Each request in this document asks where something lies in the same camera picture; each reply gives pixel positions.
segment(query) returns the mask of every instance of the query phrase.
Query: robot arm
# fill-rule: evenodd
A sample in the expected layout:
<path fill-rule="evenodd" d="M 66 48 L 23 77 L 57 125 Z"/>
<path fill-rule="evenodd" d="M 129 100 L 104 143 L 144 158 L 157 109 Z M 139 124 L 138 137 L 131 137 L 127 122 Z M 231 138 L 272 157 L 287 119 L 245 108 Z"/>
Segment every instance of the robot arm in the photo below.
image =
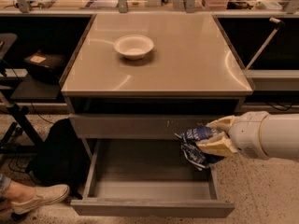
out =
<path fill-rule="evenodd" d="M 299 160 L 299 114 L 248 112 L 215 120 L 207 127 L 222 130 L 225 135 L 199 142 L 197 146 L 204 152 L 221 142 L 231 153 L 239 152 L 247 158 Z"/>

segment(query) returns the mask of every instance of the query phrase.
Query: blue chip bag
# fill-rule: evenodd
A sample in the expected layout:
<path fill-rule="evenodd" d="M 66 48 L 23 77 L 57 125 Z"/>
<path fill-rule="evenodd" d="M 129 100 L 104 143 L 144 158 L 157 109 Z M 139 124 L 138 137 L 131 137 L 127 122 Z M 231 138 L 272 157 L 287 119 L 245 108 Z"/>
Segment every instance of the blue chip bag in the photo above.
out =
<path fill-rule="evenodd" d="M 187 161 L 192 163 L 197 169 L 202 170 L 203 168 L 209 168 L 209 164 L 221 161 L 223 157 L 204 153 L 195 142 L 209 139 L 218 133 L 221 133 L 221 131 L 202 125 L 189 129 L 184 133 L 176 134 L 176 137 L 181 142 L 181 150 Z"/>

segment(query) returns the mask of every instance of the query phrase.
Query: open drawer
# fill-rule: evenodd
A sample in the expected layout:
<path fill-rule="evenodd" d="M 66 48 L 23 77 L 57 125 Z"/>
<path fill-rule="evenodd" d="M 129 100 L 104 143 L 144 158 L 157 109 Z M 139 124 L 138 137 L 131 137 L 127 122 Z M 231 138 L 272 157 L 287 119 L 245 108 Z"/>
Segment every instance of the open drawer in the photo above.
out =
<path fill-rule="evenodd" d="M 179 141 L 98 140 L 83 200 L 83 216 L 227 217 L 234 205 L 219 200 L 216 170 L 197 171 Z"/>

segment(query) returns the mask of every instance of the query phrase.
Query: drawer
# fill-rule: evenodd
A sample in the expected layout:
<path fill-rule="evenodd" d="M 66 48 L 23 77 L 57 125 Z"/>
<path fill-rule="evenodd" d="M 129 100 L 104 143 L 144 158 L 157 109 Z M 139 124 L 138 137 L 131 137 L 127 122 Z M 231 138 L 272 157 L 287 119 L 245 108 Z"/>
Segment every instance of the drawer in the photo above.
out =
<path fill-rule="evenodd" d="M 71 114 L 79 138 L 176 139 L 175 133 L 206 124 L 217 116 Z"/>
<path fill-rule="evenodd" d="M 229 116 L 241 97 L 81 97 L 67 96 L 71 113 Z"/>
<path fill-rule="evenodd" d="M 219 200 L 214 168 L 197 171 L 179 141 L 98 140 L 83 200 L 82 216 L 227 217 L 234 204 Z"/>

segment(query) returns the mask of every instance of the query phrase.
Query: white bowl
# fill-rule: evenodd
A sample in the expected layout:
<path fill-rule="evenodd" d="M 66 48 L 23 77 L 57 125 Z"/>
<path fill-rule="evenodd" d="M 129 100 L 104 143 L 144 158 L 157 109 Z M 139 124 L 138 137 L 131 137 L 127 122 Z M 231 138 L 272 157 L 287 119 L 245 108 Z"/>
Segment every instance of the white bowl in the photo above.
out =
<path fill-rule="evenodd" d="M 114 43 L 114 50 L 129 60 L 142 59 L 152 49 L 152 40 L 143 35 L 126 35 Z"/>

